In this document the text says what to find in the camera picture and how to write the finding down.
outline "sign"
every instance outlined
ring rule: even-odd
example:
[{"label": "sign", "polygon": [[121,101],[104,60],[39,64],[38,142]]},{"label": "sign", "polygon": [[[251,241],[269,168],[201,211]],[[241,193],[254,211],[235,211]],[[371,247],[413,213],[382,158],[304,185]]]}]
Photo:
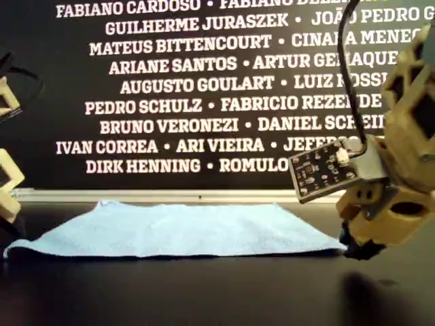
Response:
[{"label": "sign", "polygon": [[[292,189],[288,157],[356,137],[342,0],[10,1],[2,50],[44,93],[0,129],[39,189]],[[368,132],[433,5],[362,2],[345,35]],[[31,87],[9,78],[18,98]]]}]

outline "electronic component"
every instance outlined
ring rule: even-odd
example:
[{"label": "electronic component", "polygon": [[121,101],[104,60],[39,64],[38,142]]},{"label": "electronic component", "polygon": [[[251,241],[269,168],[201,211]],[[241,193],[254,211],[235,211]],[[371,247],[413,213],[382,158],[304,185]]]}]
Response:
[{"label": "electronic component", "polygon": [[338,149],[338,151],[335,154],[337,162],[340,165],[346,165],[347,163],[349,163],[349,154],[347,153],[347,150],[340,147]]},{"label": "electronic component", "polygon": [[290,170],[299,201],[304,204],[358,183],[386,178],[376,137],[368,135],[367,141],[366,152],[355,158],[347,152],[361,147],[357,139],[335,141],[291,157]]},{"label": "electronic component", "polygon": [[344,141],[324,145],[310,152],[290,158],[294,185],[301,203],[332,193],[344,183],[358,181],[351,166],[343,165],[336,153],[347,153]]}]

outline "beige plastic part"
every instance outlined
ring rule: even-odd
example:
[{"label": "beige plastic part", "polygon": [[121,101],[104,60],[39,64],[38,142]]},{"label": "beige plastic part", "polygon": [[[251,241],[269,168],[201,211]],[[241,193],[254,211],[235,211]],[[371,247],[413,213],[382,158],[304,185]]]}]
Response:
[{"label": "beige plastic part", "polygon": [[0,187],[1,191],[8,193],[24,181],[23,173],[3,148],[0,148],[0,166],[10,178],[9,182]]},{"label": "beige plastic part", "polygon": [[0,116],[20,107],[20,103],[7,85],[6,77],[0,79],[0,97],[2,97],[8,105],[8,107],[0,107]]},{"label": "beige plastic part", "polygon": [[[412,207],[417,210],[406,212]],[[374,219],[369,221],[364,216],[364,211],[360,211],[351,220],[349,231],[359,245],[372,240],[377,244],[398,246],[406,242],[423,223],[433,217],[434,209],[431,194],[399,187],[398,193],[386,203]]]},{"label": "beige plastic part", "polygon": [[0,190],[0,216],[9,223],[13,223],[20,212],[21,205],[8,193]]},{"label": "beige plastic part", "polygon": [[24,175],[5,149],[0,149],[0,166],[10,179],[0,187],[0,216],[13,223],[21,206],[9,192],[24,181]]},{"label": "beige plastic part", "polygon": [[[416,50],[424,44],[429,28],[429,25],[423,27],[410,46],[398,55],[397,65],[388,75],[382,91],[389,107],[384,130],[385,144],[394,158],[394,169],[404,182],[423,192],[435,189],[435,137],[425,135],[413,117],[413,110],[425,96],[435,103],[433,73],[429,65],[416,58]],[[412,80],[413,74],[420,69]],[[400,78],[403,81],[403,96],[398,101],[394,86]],[[435,105],[430,109],[432,114],[428,119],[435,124]]]}]

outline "circuit board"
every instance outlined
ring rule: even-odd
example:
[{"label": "circuit board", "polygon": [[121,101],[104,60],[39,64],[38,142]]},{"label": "circuit board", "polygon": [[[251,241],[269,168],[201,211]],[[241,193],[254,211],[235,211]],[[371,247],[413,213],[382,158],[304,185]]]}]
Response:
[{"label": "circuit board", "polygon": [[294,187],[301,203],[331,194],[359,179],[354,168],[338,161],[336,153],[340,148],[346,149],[345,144],[335,141],[290,158]]}]

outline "black wall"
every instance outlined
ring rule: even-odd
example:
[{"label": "black wall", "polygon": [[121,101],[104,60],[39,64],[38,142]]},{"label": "black wall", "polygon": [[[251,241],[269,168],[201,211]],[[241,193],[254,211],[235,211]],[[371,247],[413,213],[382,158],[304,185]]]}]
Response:
[{"label": "black wall", "polygon": [[[288,143],[288,137],[348,137],[355,136],[354,129],[326,130],[325,118],[328,115],[349,115],[346,108],[331,109],[303,109],[303,96],[344,94],[344,88],[337,87],[336,74],[338,67],[315,67],[316,54],[336,52],[335,45],[325,46],[295,46],[292,38],[295,33],[333,33],[338,24],[314,25],[311,20],[316,18],[317,12],[336,12],[338,7],[343,8],[346,3],[329,4],[298,4],[272,7],[249,7],[239,9],[220,9],[221,1],[215,0],[212,6],[202,1],[201,9],[186,12],[161,12],[148,14],[120,16],[93,16],[83,18],[56,18],[56,5],[65,4],[53,0],[14,0],[6,1],[0,10],[0,55],[8,50],[16,54],[16,65],[26,67],[36,73],[45,81],[46,87],[39,98],[30,103],[22,114],[8,120],[0,128],[0,145],[6,148],[17,164],[25,173],[27,179],[24,186],[45,189],[288,189],[292,182],[288,171],[269,172],[220,172],[221,158],[270,158],[269,162],[277,162],[280,158],[286,159],[297,151],[286,151],[283,146]],[[405,16],[417,18],[415,21],[373,22],[367,18],[362,22],[361,10],[393,9],[389,13],[396,13],[398,7],[404,7],[396,1],[363,2],[359,6],[356,22],[349,25],[349,31],[355,35],[357,44],[351,44],[348,50],[353,54],[358,52],[388,52],[400,51],[408,42],[408,31],[402,35],[402,43],[379,40],[378,44],[361,44],[362,31],[383,30],[388,34],[392,30],[419,28],[433,14],[433,6],[429,3],[408,2],[405,7],[415,6],[413,11],[405,10]],[[379,20],[384,17],[381,11]],[[106,35],[107,22],[122,22],[129,20],[157,20],[165,18],[199,18],[200,25],[212,16],[244,16],[252,14],[287,14],[288,26],[266,27],[256,29],[223,29],[213,31],[189,31],[173,33],[142,33],[136,35]],[[90,56],[91,42],[113,41],[145,41],[155,43],[156,39],[179,39],[188,37],[213,37],[234,35],[271,35],[269,47],[247,50],[224,51],[198,51],[198,52],[163,52],[155,50],[148,54],[133,55],[106,55]],[[278,54],[308,54],[310,67],[282,68],[282,69],[253,69],[258,56]],[[234,56],[237,68],[233,71],[199,71],[199,72],[168,72],[146,73],[136,75],[110,75],[109,70],[113,61],[123,60],[152,60],[169,59],[169,67],[174,59]],[[367,65],[352,66],[352,73],[388,73],[392,65],[388,62],[378,65],[374,62],[372,67]],[[331,88],[295,88],[295,75],[319,74],[326,76],[332,74],[333,87]],[[269,90],[237,90],[230,92],[193,92],[177,93],[167,92],[160,94],[120,94],[122,84],[128,80],[144,79],[174,79],[191,78],[195,83],[199,78],[210,77],[238,77],[272,75],[275,80]],[[10,86],[20,100],[30,96],[35,83],[25,77],[8,75]],[[288,84],[281,85],[286,79]],[[358,92],[366,96],[380,93],[380,87],[359,87]],[[299,101],[296,109],[277,111],[222,111],[221,98],[223,97],[253,97],[253,96],[295,96]],[[202,111],[196,113],[161,113],[142,114],[136,111],[127,115],[86,115],[85,102],[87,101],[135,101],[139,110],[139,101],[152,98],[200,98]],[[387,108],[371,107],[364,109],[368,115],[384,114]],[[274,117],[310,116],[317,117],[321,130],[282,130],[258,131],[258,117],[272,119]],[[165,119],[204,119],[204,118],[233,118],[238,120],[238,131],[232,132],[200,132],[200,133],[167,133],[158,129],[157,120]],[[152,120],[155,131],[143,134],[101,134],[100,121],[102,120]],[[371,128],[370,132],[381,134],[381,128]],[[252,152],[212,152],[208,139],[236,139],[260,138],[264,151]],[[158,153],[114,153],[97,154],[95,144],[97,141],[108,140],[154,140]],[[204,139],[205,152],[177,153],[176,149],[180,139]],[[92,141],[92,153],[58,154],[59,141]],[[197,173],[127,173],[127,160],[159,160],[159,159],[199,159],[201,171]],[[86,173],[86,161],[89,160],[122,160],[123,173]]]}]

